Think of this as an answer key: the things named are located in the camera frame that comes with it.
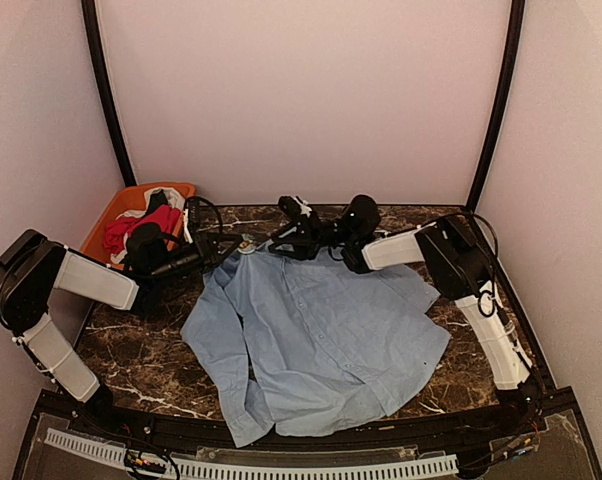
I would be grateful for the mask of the light blue shirt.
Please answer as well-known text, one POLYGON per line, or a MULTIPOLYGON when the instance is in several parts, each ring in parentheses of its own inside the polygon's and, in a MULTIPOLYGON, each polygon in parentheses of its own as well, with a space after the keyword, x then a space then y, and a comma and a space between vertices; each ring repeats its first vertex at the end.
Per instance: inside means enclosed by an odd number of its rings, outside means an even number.
POLYGON ((405 265, 357 274, 321 252, 259 249, 206 274, 181 336, 237 447, 320 437, 394 414, 429 382, 449 333, 438 292, 405 265))

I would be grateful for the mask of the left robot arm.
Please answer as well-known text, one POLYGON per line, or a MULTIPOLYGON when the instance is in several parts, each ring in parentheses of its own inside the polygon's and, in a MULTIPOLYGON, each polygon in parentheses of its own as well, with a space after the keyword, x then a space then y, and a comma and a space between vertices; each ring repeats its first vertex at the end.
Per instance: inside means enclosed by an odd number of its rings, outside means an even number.
POLYGON ((161 205, 132 221, 115 221, 106 239, 119 247, 118 267, 100 262, 44 234, 25 230, 0 256, 0 323, 34 365, 65 393, 84 405, 82 417, 101 436, 122 427, 112 393, 84 363, 52 319, 50 298, 66 291, 114 309, 147 312, 164 285, 175 277, 204 273, 220 265, 243 241, 227 233, 223 221, 207 229, 203 215, 219 216, 209 200, 192 196, 181 212, 182 231, 161 205))

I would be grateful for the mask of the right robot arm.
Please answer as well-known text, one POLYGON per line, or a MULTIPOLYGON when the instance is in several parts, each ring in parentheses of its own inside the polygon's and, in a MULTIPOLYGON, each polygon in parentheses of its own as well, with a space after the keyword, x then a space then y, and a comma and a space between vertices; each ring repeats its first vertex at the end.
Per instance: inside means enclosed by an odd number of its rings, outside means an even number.
POLYGON ((377 203, 357 195, 339 217, 323 220, 304 200, 282 196, 278 207, 288 222, 271 236, 269 251, 296 260, 313 260, 326 249, 356 274, 422 262, 434 287, 455 303, 472 327, 500 392, 526 387, 533 362, 518 339, 497 291, 495 250, 482 246, 462 213, 440 216, 407 230, 377 235, 377 203))

